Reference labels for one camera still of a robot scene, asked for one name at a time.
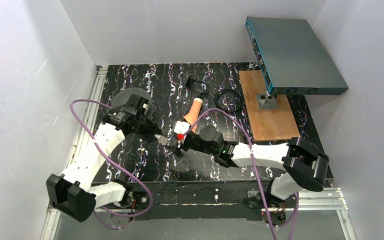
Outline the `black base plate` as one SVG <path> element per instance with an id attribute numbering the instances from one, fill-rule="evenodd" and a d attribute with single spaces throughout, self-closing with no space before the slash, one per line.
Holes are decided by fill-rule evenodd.
<path id="1" fill-rule="evenodd" d="M 153 196 L 139 221 L 160 219 L 246 219 L 260 221 L 262 200 L 251 200 L 256 181 L 147 182 Z"/>

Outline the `mannequin hand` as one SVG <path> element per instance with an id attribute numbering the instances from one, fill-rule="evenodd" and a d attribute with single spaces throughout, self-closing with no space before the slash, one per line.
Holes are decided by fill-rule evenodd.
<path id="1" fill-rule="evenodd" d="M 182 121 L 192 126 L 197 121 L 200 115 L 202 105 L 203 105 L 203 100 L 201 98 L 194 98 L 192 101 L 192 105 L 189 109 L 189 112 L 182 118 Z"/>

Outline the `grey round disc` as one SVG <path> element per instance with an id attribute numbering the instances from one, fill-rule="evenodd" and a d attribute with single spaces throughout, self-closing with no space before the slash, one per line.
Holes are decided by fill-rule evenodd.
<path id="1" fill-rule="evenodd" d="M 112 98 L 112 100 L 110 102 L 110 106 L 112 108 L 115 108 L 115 107 L 126 104 L 132 94 L 136 94 L 140 97 L 143 97 L 143 98 L 149 100 L 148 110 L 147 110 L 146 115 L 148 118 L 151 119 L 153 117 L 153 114 L 154 114 L 154 107 L 153 107 L 151 95 L 145 89 L 142 89 L 139 87 L 129 87 L 129 88 L 121 90 L 119 93 L 117 93 Z"/>

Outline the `wooden board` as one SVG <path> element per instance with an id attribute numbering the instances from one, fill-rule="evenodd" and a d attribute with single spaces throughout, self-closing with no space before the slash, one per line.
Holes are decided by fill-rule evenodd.
<path id="1" fill-rule="evenodd" d="M 286 95 L 268 93 L 260 70 L 242 70 L 238 75 L 253 140 L 280 141 L 299 137 Z"/>

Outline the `blue network switch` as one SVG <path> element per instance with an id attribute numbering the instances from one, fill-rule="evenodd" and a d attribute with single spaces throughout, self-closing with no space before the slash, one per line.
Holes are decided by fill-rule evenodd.
<path id="1" fill-rule="evenodd" d="M 348 90 L 307 20 L 248 16 L 245 26 L 270 95 L 340 96 Z"/>

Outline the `metal stand mount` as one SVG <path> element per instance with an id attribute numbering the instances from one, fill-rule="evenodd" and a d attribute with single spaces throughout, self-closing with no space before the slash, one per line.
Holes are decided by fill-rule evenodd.
<path id="1" fill-rule="evenodd" d="M 277 95 L 271 95 L 268 91 L 256 95 L 257 104 L 260 110 L 278 109 Z"/>

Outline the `clear nail polish bottle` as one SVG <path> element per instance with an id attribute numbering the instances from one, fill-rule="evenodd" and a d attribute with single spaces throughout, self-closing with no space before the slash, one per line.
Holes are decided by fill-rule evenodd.
<path id="1" fill-rule="evenodd" d="M 161 135 L 161 134 L 155 134 L 154 137 L 162 145 L 167 145 L 169 143 L 168 139 L 165 136 Z"/>

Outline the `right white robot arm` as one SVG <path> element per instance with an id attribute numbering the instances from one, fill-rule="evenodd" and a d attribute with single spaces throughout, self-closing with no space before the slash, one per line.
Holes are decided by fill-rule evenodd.
<path id="1" fill-rule="evenodd" d="M 301 137 L 276 145 L 248 145 L 224 140 L 222 133 L 208 125 L 199 134 L 189 130 L 186 122 L 174 128 L 177 149 L 194 150 L 214 157 L 225 168 L 247 166 L 270 167 L 285 171 L 269 184 L 265 196 L 275 201 L 286 200 L 301 190 L 321 192 L 329 168 L 329 157 Z"/>

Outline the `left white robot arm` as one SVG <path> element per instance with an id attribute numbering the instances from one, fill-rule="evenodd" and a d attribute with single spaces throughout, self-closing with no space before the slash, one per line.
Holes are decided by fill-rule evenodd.
<path id="1" fill-rule="evenodd" d="M 84 222 L 96 208 L 111 203 L 132 202 L 132 187 L 121 180 L 93 186 L 92 182 L 112 151 L 129 134 L 147 141 L 160 140 L 162 131 L 148 114 L 150 96 L 132 93 L 121 105 L 111 107 L 96 133 L 80 155 L 59 175 L 51 174 L 46 181 L 50 204 L 78 222 Z"/>

